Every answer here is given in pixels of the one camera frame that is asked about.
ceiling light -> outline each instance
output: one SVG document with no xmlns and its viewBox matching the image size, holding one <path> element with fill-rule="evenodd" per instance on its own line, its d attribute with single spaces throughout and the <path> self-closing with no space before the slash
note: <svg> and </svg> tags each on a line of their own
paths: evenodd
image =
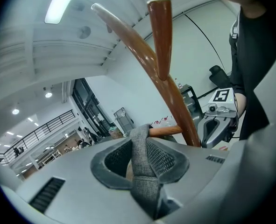
<svg viewBox="0 0 276 224">
<path fill-rule="evenodd" d="M 44 22 L 58 24 L 71 0 L 52 0 L 46 13 Z"/>
<path fill-rule="evenodd" d="M 53 95 L 53 94 L 52 94 L 51 92 L 48 92 L 48 93 L 45 94 L 45 97 L 46 97 L 46 98 L 50 98 L 52 95 Z"/>
<path fill-rule="evenodd" d="M 20 111 L 18 109 L 12 110 L 12 114 L 18 114 Z"/>
</svg>

gray cloth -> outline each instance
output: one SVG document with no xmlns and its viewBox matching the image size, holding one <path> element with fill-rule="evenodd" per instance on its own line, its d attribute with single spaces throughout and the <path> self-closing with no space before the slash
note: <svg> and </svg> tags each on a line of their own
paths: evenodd
<svg viewBox="0 0 276 224">
<path fill-rule="evenodd" d="M 132 144 L 133 188 L 131 194 L 139 205 L 152 217 L 156 217 L 160 186 L 147 156 L 146 138 L 149 125 L 135 128 L 130 133 Z"/>
</svg>

